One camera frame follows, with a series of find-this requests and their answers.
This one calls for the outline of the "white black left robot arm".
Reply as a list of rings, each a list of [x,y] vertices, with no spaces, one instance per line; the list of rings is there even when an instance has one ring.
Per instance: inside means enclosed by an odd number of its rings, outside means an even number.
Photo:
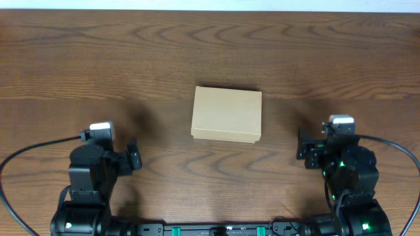
[[[70,185],[60,194],[51,235],[136,235],[130,220],[112,216],[117,179],[142,168],[137,141],[115,152],[111,141],[87,142],[70,153]]]

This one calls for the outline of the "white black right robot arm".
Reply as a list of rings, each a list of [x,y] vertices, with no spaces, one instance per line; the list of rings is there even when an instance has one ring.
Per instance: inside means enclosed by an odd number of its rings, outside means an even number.
[[[389,219],[375,199],[379,180],[374,152],[360,146],[352,126],[341,132],[325,125],[324,140],[298,129],[297,158],[307,169],[320,169],[329,213],[309,218],[299,235],[391,235]]]

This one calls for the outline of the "brown cardboard box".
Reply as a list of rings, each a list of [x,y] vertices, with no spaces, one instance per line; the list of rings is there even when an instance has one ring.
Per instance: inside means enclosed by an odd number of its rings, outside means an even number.
[[[197,86],[191,135],[254,144],[262,135],[262,92]]]

